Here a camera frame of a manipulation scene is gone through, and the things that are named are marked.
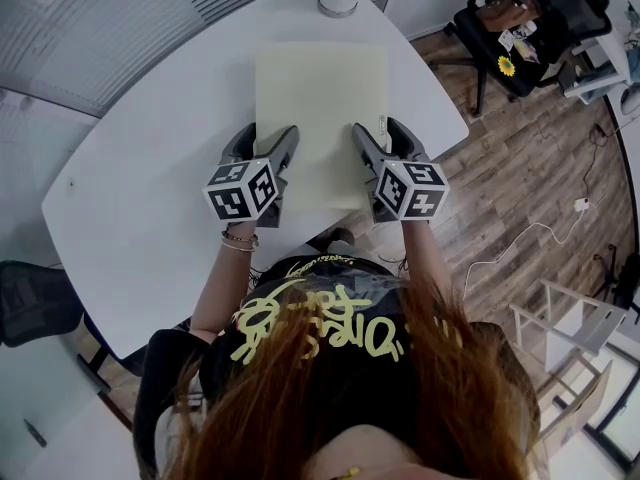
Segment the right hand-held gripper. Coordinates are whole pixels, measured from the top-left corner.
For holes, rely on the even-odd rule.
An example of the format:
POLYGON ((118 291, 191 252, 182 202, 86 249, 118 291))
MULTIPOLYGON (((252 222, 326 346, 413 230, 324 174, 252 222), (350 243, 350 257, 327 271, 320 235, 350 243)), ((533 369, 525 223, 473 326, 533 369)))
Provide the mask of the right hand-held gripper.
POLYGON ((418 137, 399 120, 387 118, 391 153, 386 157, 369 131, 354 123, 351 135, 360 159, 374 174, 368 182, 375 223, 429 221, 449 193, 449 183, 439 164, 433 163, 418 137))

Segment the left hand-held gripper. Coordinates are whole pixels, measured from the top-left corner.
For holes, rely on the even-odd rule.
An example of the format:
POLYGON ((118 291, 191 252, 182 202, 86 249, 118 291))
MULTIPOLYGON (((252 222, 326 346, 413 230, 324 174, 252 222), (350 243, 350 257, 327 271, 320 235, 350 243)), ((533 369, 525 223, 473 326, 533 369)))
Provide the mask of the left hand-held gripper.
POLYGON ((220 221, 253 221, 257 227, 278 228, 287 182, 280 174, 290 165, 300 141, 296 125, 285 128, 270 150, 254 157, 256 123, 237 132, 224 147, 217 167, 203 189, 220 221))

